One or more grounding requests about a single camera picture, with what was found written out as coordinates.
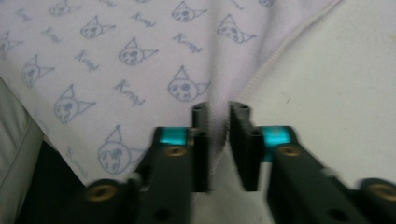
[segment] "teal component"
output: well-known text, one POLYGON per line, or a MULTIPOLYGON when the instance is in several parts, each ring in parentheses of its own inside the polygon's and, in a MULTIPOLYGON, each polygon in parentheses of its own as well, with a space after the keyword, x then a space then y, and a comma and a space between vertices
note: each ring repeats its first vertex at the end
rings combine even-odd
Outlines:
POLYGON ((169 145, 187 145, 187 128, 166 127, 161 132, 160 142, 169 145))
POLYGON ((267 149, 263 161, 270 162, 277 146, 290 143, 290 135, 288 129, 284 126, 265 126, 262 127, 262 133, 265 148, 267 149))

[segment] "blue ink print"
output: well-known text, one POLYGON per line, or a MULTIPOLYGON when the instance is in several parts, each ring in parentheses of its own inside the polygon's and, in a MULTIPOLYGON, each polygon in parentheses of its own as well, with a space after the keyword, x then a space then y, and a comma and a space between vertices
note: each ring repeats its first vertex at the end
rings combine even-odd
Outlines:
POLYGON ((262 4, 265 7, 270 7, 273 5, 275 0, 259 0, 259 3, 262 4))
POLYGON ((8 52, 12 50, 15 46, 22 44, 23 41, 12 41, 9 39, 9 31, 0 35, 0 59, 5 60, 7 58, 8 52))
POLYGON ((84 179, 88 178, 88 172, 85 171, 84 167, 78 161, 78 158, 75 157, 74 150, 70 146, 67 146, 66 158, 68 158, 70 162, 75 165, 84 179))
POLYGON ((49 14, 51 14, 54 17, 61 17, 68 13, 72 13, 79 8, 81 7, 70 7, 67 4, 67 0, 63 0, 62 2, 56 4, 55 6, 50 7, 49 14))
POLYGON ((73 84, 65 91, 59 100, 55 103, 53 109, 55 111, 56 117, 63 124, 67 124, 75 116, 82 114, 91 106, 96 105, 96 102, 87 103, 78 101, 75 98, 73 84))
POLYGON ((248 42, 251 38, 255 37, 255 35, 248 35, 242 32, 236 25, 233 16, 230 14, 221 22, 221 25, 218 29, 218 34, 230 38, 233 42, 237 44, 243 44, 245 42, 248 42))
POLYGON ((174 79, 168 85, 168 91, 173 97, 182 102, 191 102, 199 95, 202 95, 209 83, 195 83, 184 70, 184 66, 180 67, 174 79))
POLYGON ((119 57, 123 63, 137 65, 157 52, 157 49, 139 48, 136 40, 133 38, 132 41, 125 46, 124 50, 120 52, 119 57))
POLYGON ((33 84, 35 82, 46 75, 48 72, 53 71, 55 68, 54 67, 41 67, 38 66, 37 64, 37 56, 33 57, 31 60, 29 60, 25 66, 23 67, 22 71, 22 79, 23 82, 26 84, 28 87, 33 87, 33 84))
POLYGON ((187 6, 186 3, 181 2, 177 8, 172 12, 172 17, 177 21, 192 21, 193 19, 201 16, 207 10, 193 10, 187 6))
POLYGON ((95 16, 84 27, 82 27, 80 32, 84 37, 93 39, 107 31, 113 29, 114 27, 116 27, 116 26, 115 25, 101 25, 101 24, 99 24, 98 17, 95 16))
POLYGON ((98 150, 99 163, 111 175, 119 175, 129 164, 138 162, 142 155, 143 150, 130 149, 122 143, 120 125, 98 150))

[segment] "gray cushion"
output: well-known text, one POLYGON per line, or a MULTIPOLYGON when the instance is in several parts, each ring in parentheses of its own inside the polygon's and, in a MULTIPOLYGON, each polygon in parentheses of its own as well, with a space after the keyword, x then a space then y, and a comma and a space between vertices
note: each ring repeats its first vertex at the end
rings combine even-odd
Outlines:
POLYGON ((0 78, 0 223, 12 224, 30 187, 43 133, 0 78))

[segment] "screw hole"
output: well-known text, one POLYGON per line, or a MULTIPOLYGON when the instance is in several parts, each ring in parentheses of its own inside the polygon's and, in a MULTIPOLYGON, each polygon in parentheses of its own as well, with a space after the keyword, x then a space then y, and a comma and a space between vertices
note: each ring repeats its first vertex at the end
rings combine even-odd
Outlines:
POLYGON ((113 198, 118 189, 112 185, 101 185, 91 188, 86 193, 86 198, 91 202, 103 202, 113 198))
POLYGON ((285 156, 290 156, 290 157, 300 156, 300 149, 298 149, 297 147, 289 147, 289 146, 280 147, 279 151, 285 156))
POLYGON ((384 200, 396 202, 396 188, 385 184, 373 184, 370 191, 384 200))
POLYGON ((340 211, 340 210, 338 210, 338 209, 332 209, 332 210, 330 210, 330 211, 329 211, 329 214, 330 214, 330 216, 331 216, 333 219, 335 219, 335 220, 337 220, 337 221, 340 221, 340 222, 347 222, 347 221, 349 221, 348 215, 347 215, 345 212, 340 211))
POLYGON ((166 155, 170 157, 179 157, 186 154, 186 148, 184 147, 169 147, 165 150, 166 155))
POLYGON ((171 213, 169 210, 165 209, 165 208, 159 209, 159 210, 154 214, 155 219, 156 219, 157 221, 161 221, 161 222, 164 222, 164 221, 166 221, 166 220, 169 220, 169 218, 171 218, 171 216, 172 216, 172 213, 171 213))

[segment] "cloth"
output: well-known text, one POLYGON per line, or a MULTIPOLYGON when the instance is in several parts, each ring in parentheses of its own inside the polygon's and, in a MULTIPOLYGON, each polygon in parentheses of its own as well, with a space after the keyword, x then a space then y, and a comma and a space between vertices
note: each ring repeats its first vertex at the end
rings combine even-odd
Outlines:
POLYGON ((338 2, 1 0, 0 76, 84 184, 124 179, 203 101, 221 148, 228 100, 338 2))
MULTIPOLYGON (((252 108, 257 126, 293 126, 349 188, 368 177, 396 183, 395 21, 393 0, 344 1, 263 64, 235 100, 252 108)), ((225 152, 193 223, 274 223, 265 198, 271 164, 262 163, 261 191, 244 192, 225 152)))
POLYGON ((0 78, 0 223, 15 223, 35 170, 43 133, 0 78))

